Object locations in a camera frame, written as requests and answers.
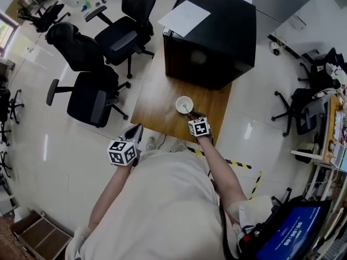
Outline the white metal shelf rack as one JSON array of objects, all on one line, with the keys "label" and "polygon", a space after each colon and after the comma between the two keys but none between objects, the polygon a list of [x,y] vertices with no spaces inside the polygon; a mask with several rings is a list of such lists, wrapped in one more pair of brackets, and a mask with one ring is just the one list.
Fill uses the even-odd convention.
[{"label": "white metal shelf rack", "polygon": [[[312,154],[298,152],[298,149],[312,150]],[[312,202],[332,200],[330,212],[337,212],[347,196],[347,173],[323,163],[322,149],[319,145],[298,149],[291,150],[291,154],[309,157],[311,162],[305,164],[297,161],[303,164],[303,168],[297,172],[291,185],[292,197],[303,196]]]}]

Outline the white extension socket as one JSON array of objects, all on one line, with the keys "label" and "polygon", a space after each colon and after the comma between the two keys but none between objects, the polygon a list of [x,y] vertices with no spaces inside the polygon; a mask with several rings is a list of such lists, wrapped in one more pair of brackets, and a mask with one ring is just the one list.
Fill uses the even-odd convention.
[{"label": "white extension socket", "polygon": [[269,47],[270,52],[273,55],[280,56],[281,52],[286,47],[286,44],[282,40],[279,40],[278,38],[274,38],[274,40],[270,41],[268,47]]}]

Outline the yellow black hazard tape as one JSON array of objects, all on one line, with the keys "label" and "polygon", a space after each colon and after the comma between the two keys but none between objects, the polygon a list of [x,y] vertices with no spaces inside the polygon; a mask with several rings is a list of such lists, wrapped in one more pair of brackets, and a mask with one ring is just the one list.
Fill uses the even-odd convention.
[{"label": "yellow black hazard tape", "polygon": [[[195,153],[196,155],[201,155],[201,156],[204,156],[204,157],[205,157],[205,154],[204,154],[203,151],[200,151],[200,150],[197,150],[197,149],[194,149],[194,148],[191,148],[191,147],[187,147],[187,149],[188,149],[189,151]],[[251,165],[243,164],[243,163],[241,163],[241,162],[231,161],[231,160],[229,160],[229,159],[225,159],[225,161],[226,161],[229,165],[231,165],[231,166],[243,167],[243,168],[246,168],[246,169],[248,169],[248,170],[251,170],[251,169],[252,169]],[[260,171],[260,172],[259,172],[259,175],[258,175],[258,177],[257,177],[257,179],[256,179],[255,185],[254,185],[254,187],[253,187],[253,189],[252,189],[252,192],[251,192],[251,194],[250,194],[250,196],[249,196],[249,200],[253,199],[254,193],[255,193],[255,191],[256,191],[258,185],[259,185],[259,181],[260,181],[261,177],[262,177],[262,172]]]}]

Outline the black recorder box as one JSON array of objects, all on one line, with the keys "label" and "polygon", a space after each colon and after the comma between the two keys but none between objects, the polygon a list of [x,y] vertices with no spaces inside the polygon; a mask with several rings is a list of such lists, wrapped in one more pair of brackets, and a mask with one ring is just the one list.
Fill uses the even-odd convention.
[{"label": "black recorder box", "polygon": [[243,236],[238,242],[238,253],[241,259],[252,258],[270,239],[275,214],[271,214],[265,222],[255,226],[245,226],[242,229]]}]

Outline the cluttered wooden office desk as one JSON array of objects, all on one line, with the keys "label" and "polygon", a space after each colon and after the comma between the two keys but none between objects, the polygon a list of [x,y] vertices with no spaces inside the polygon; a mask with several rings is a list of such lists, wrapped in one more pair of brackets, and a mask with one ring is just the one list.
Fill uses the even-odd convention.
[{"label": "cluttered wooden office desk", "polygon": [[336,142],[340,142],[342,145],[347,146],[347,113],[342,111],[342,106],[340,98],[335,95],[330,98],[323,148],[321,150],[323,157],[322,161],[328,165],[331,165],[330,160]]}]

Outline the black waste bin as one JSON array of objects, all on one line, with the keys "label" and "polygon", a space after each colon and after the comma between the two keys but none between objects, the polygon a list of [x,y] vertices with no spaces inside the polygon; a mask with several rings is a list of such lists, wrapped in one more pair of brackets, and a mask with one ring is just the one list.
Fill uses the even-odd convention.
[{"label": "black waste bin", "polygon": [[[298,152],[312,154],[312,150],[309,150],[309,149],[298,149]],[[301,161],[301,162],[303,162],[305,164],[309,164],[311,162],[311,158],[305,157],[305,156],[302,156],[302,155],[295,155],[295,159],[297,161]]]}]

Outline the black box cabinet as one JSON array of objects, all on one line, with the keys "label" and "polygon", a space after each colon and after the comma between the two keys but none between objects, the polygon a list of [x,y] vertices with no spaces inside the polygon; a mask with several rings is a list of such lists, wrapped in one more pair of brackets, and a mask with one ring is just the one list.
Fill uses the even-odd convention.
[{"label": "black box cabinet", "polygon": [[209,15],[186,36],[165,27],[165,74],[220,90],[255,65],[256,7],[244,0],[177,0]]}]

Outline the person's cream shirt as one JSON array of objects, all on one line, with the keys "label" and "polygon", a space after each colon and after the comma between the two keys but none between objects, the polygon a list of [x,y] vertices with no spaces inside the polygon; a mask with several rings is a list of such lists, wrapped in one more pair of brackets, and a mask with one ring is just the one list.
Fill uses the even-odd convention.
[{"label": "person's cream shirt", "polygon": [[223,232],[236,257],[240,215],[255,225],[271,209],[268,196],[226,209],[210,169],[190,151],[147,151],[99,225],[77,228],[65,260],[225,260]]}]

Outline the person's left forearm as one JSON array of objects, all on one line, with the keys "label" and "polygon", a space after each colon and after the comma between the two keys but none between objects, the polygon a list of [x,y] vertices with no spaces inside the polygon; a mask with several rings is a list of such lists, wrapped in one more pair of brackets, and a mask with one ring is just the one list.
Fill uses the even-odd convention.
[{"label": "person's left forearm", "polygon": [[99,199],[97,200],[89,218],[88,228],[94,230],[105,213],[108,211],[114,200],[117,198],[119,193],[122,191],[130,173],[132,163],[127,166],[118,166],[114,175],[106,185]]}]

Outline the black chair base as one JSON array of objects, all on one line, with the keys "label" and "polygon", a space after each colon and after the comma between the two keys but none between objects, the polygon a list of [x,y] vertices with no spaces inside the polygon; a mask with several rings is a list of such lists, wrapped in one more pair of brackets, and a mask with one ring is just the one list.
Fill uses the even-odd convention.
[{"label": "black chair base", "polygon": [[292,193],[292,189],[290,187],[288,187],[284,193],[284,195],[281,198],[277,198],[276,196],[272,196],[271,197],[271,201],[275,204],[275,205],[283,205],[285,203],[287,203],[290,200],[291,197],[291,193]]}]

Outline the white jacket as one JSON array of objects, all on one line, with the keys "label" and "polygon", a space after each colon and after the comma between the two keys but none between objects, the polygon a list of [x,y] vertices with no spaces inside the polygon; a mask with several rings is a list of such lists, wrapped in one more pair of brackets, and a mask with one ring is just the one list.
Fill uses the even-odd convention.
[{"label": "white jacket", "polygon": [[332,85],[335,90],[345,90],[347,88],[347,74],[340,66],[327,63],[325,70],[332,78]]}]

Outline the black office chair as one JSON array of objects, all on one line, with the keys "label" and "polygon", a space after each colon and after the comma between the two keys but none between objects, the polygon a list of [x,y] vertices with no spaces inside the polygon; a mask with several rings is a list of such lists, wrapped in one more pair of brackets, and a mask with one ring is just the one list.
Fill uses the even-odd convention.
[{"label": "black office chair", "polygon": [[72,87],[59,86],[59,80],[54,79],[50,85],[46,104],[51,106],[57,93],[70,92],[67,114],[82,123],[103,128],[107,125],[111,110],[115,109],[123,116],[128,115],[116,106],[119,101],[119,91],[131,88],[126,81],[119,84],[118,74],[109,66],[92,72],[80,72]]},{"label": "black office chair", "polygon": [[317,126],[317,116],[323,115],[326,120],[327,104],[331,99],[331,95],[314,98],[314,92],[314,89],[296,89],[291,96],[292,102],[290,105],[280,92],[274,92],[274,95],[280,97],[287,109],[285,113],[271,117],[271,120],[275,121],[278,118],[288,116],[287,129],[283,132],[283,137],[289,135],[292,119],[295,120],[298,135],[303,135],[314,130]]},{"label": "black office chair", "polygon": [[79,32],[69,23],[60,22],[52,25],[46,41],[53,45],[75,72],[94,72],[105,74],[104,56],[96,41]]},{"label": "black office chair", "polygon": [[58,14],[63,10],[64,6],[64,4],[59,4],[56,1],[44,13],[41,13],[43,6],[40,6],[36,12],[39,17],[32,15],[27,8],[21,8],[17,12],[17,18],[30,22],[35,27],[37,33],[45,33],[53,24],[61,22],[66,16],[71,16],[71,13],[67,12],[61,18],[58,18]]},{"label": "black office chair", "polygon": [[310,88],[327,88],[333,87],[337,89],[340,86],[338,79],[333,79],[326,71],[326,64],[334,64],[336,67],[341,67],[347,73],[347,60],[344,59],[342,53],[337,53],[335,48],[331,48],[327,54],[320,54],[319,51],[312,50],[304,53],[302,57],[308,60],[310,68],[307,69],[304,63],[300,65],[305,69],[307,78],[298,78],[298,81],[306,81]]},{"label": "black office chair", "polygon": [[107,9],[104,5],[85,17],[86,22],[98,17],[108,25],[94,39],[106,59],[106,64],[118,66],[127,61],[128,79],[132,78],[133,54],[143,53],[152,57],[155,55],[145,49],[145,45],[154,35],[149,17],[155,2],[156,0],[121,0],[121,10],[125,16],[115,22],[103,14]]},{"label": "black office chair", "polygon": [[10,90],[0,84],[0,144],[6,144],[10,146],[6,133],[10,133],[10,129],[5,129],[5,124],[8,119],[15,120],[16,124],[20,122],[16,116],[16,108],[24,107],[23,103],[17,103],[18,95],[22,94],[22,90],[18,89],[15,93],[15,96],[11,98]]}]

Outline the white paper sheet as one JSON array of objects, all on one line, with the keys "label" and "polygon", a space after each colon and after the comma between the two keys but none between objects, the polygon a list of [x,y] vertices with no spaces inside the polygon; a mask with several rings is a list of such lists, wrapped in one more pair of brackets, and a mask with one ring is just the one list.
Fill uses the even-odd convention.
[{"label": "white paper sheet", "polygon": [[197,27],[209,15],[210,12],[203,8],[192,2],[184,1],[161,18],[158,23],[181,37],[186,37],[189,32]]}]

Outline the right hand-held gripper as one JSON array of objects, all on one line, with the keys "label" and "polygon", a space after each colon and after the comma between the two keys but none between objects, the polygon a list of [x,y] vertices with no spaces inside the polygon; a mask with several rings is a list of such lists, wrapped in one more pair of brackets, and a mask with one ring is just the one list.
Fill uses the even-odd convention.
[{"label": "right hand-held gripper", "polygon": [[213,135],[211,132],[208,119],[205,114],[200,112],[186,113],[185,118],[188,122],[188,129],[190,134],[196,139],[199,144],[199,138],[206,137],[212,144],[214,144]]}]

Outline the window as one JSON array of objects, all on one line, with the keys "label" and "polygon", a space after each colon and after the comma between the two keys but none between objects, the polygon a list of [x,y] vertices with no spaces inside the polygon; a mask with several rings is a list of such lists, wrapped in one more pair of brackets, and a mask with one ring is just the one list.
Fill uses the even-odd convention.
[{"label": "window", "polygon": [[0,56],[4,57],[18,24],[0,11]]}]

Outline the white bowl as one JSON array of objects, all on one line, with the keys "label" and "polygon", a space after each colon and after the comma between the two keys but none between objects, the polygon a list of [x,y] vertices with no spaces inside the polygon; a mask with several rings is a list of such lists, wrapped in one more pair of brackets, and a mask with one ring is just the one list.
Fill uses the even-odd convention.
[{"label": "white bowl", "polygon": [[186,110],[183,107],[183,104],[187,105],[187,108],[189,110],[189,112],[191,112],[193,110],[194,107],[194,103],[192,101],[192,99],[188,96],[180,96],[175,103],[176,109],[179,113],[181,114],[186,114]]}]

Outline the person's right forearm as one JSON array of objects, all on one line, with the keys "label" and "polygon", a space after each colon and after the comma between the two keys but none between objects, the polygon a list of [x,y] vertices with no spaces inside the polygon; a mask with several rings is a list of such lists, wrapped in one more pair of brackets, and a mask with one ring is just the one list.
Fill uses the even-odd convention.
[{"label": "person's right forearm", "polygon": [[215,181],[223,206],[227,209],[233,203],[246,201],[239,180],[226,160],[213,146],[209,138],[201,136],[197,138],[204,151],[211,175]]}]

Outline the open silver laptop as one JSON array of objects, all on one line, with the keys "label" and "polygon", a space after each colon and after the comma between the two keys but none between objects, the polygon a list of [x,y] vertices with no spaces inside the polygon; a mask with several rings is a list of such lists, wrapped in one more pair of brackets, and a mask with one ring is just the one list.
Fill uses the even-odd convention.
[{"label": "open silver laptop", "polygon": [[336,142],[330,163],[334,168],[347,173],[347,146]]}]

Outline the grey metal cabinet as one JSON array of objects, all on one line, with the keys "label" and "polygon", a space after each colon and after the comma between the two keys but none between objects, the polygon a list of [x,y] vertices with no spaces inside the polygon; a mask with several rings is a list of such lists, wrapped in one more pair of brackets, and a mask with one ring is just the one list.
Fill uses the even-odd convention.
[{"label": "grey metal cabinet", "polygon": [[256,43],[262,44],[269,35],[279,33],[279,38],[290,46],[294,38],[290,35],[306,27],[299,17],[301,9],[311,0],[252,0],[256,7]]}]

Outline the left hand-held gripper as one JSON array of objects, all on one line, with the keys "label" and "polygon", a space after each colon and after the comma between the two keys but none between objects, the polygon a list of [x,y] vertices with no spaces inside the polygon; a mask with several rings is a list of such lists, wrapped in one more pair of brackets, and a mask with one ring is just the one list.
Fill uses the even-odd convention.
[{"label": "left hand-held gripper", "polygon": [[140,150],[137,149],[143,136],[143,125],[134,124],[124,129],[119,140],[112,140],[107,148],[107,155],[111,165],[136,166],[140,158]]}]

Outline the blue screen laptop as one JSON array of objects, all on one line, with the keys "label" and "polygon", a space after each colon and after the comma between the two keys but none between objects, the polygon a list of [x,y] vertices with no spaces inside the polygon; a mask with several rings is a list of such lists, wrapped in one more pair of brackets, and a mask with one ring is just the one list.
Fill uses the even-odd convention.
[{"label": "blue screen laptop", "polygon": [[256,237],[255,260],[304,260],[322,231],[332,200],[283,205]]}]

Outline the wooden crate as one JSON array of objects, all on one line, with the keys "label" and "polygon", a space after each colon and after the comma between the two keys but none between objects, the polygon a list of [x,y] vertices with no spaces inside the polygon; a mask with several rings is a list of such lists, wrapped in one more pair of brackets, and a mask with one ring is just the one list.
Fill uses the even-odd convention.
[{"label": "wooden crate", "polygon": [[34,260],[65,260],[72,237],[49,221],[45,213],[32,210],[29,216],[13,223],[10,230]]}]

